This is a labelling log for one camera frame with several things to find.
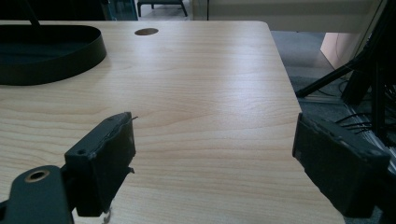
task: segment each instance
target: black monitor stand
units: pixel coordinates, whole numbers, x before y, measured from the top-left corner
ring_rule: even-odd
[[[327,76],[296,92],[297,97],[305,97],[353,71],[342,99],[346,104],[358,105],[369,87],[372,87],[373,132],[385,144],[388,143],[385,129],[385,84],[392,77],[391,69],[396,64],[393,61],[396,59],[395,14],[396,1],[388,0],[362,52]]]

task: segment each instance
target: gray floor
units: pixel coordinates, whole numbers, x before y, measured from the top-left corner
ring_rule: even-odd
[[[191,16],[189,1],[184,1],[189,17],[185,17],[178,6],[142,6],[140,21],[187,21]],[[313,81],[333,71],[332,66],[320,51],[324,34],[304,32],[273,31],[282,62],[286,67],[291,84],[297,91]],[[350,115],[354,108],[344,105],[340,100],[345,81],[339,79],[334,83],[300,99],[300,106],[305,113],[319,114],[329,120],[339,120]],[[371,218],[345,218],[347,224],[378,223],[380,212],[375,209]]]

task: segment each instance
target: chair leg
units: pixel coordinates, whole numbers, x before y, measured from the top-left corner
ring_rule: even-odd
[[[118,0],[114,1],[114,8],[116,9],[116,13],[119,13],[119,9],[117,8]]]
[[[186,8],[184,7],[184,4],[183,4],[183,1],[181,1],[181,8],[183,8],[184,15],[185,15],[186,17],[188,17]]]
[[[137,15],[139,15],[139,17],[142,17],[141,7],[142,7],[142,4],[137,3]]]

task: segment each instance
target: black cable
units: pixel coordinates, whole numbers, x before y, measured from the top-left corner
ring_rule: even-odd
[[[343,119],[339,119],[335,123],[341,123],[344,120],[347,120],[347,119],[350,119],[350,118],[353,118],[353,117],[364,116],[364,115],[371,115],[371,113],[356,113],[356,114],[353,114],[353,115],[346,116]]]
[[[369,121],[369,122],[352,123],[352,124],[341,125],[341,127],[347,128],[347,127],[366,125],[366,124],[372,124],[372,122]]]
[[[343,86],[343,84],[344,83],[348,83],[348,81],[349,80],[344,80],[344,81],[342,81],[342,82],[340,82],[339,84],[338,84],[338,90],[342,93],[344,90],[341,90],[341,87]]]
[[[336,95],[329,94],[329,93],[327,93],[327,92],[324,92],[324,91],[321,91],[321,90],[318,90],[318,92],[320,92],[320,93],[322,93],[322,94],[325,94],[325,95],[328,95],[328,96],[336,96]]]
[[[360,131],[358,131],[358,132],[356,132],[354,134],[365,133],[365,132],[369,132],[371,130],[372,130],[371,128],[370,129],[363,129],[363,130],[360,130]]]
[[[357,129],[372,129],[372,126],[361,126],[361,127],[354,127],[354,128],[347,128],[348,130],[357,130]]]

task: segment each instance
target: wood grain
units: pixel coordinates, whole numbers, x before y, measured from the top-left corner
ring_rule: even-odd
[[[0,200],[17,175],[63,165],[100,121],[131,111],[136,174],[111,223],[343,222],[291,156],[301,110],[265,23],[69,23],[98,27],[107,56],[67,80],[0,87]]]

